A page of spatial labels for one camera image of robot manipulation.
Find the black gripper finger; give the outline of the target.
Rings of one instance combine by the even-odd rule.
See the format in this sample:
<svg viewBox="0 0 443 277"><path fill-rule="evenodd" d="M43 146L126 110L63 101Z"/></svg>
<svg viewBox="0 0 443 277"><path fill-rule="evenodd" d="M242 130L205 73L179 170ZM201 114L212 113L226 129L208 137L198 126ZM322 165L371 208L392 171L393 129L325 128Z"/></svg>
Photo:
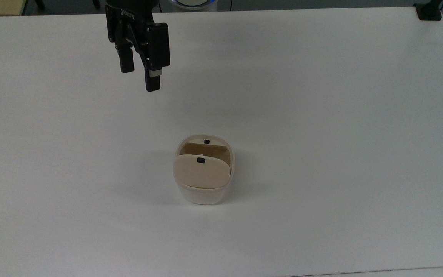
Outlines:
<svg viewBox="0 0 443 277"><path fill-rule="evenodd" d="M127 40L115 42L115 48L118 53L122 73L129 73L134 71L132 46L132 43L128 42Z"/></svg>
<svg viewBox="0 0 443 277"><path fill-rule="evenodd" d="M148 92L161 88L162 69L170 65L169 30L166 23L131 26L133 45L141 57Z"/></svg>

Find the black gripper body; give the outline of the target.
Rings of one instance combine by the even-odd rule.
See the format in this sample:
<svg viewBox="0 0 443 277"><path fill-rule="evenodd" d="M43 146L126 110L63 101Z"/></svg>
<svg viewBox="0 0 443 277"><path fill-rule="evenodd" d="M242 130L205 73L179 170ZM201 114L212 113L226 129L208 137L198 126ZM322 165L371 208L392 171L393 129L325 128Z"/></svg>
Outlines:
<svg viewBox="0 0 443 277"><path fill-rule="evenodd" d="M139 26L153 23L152 10L156 0L106 0L105 14L109 42L116 42L116 28L120 21Z"/></svg>

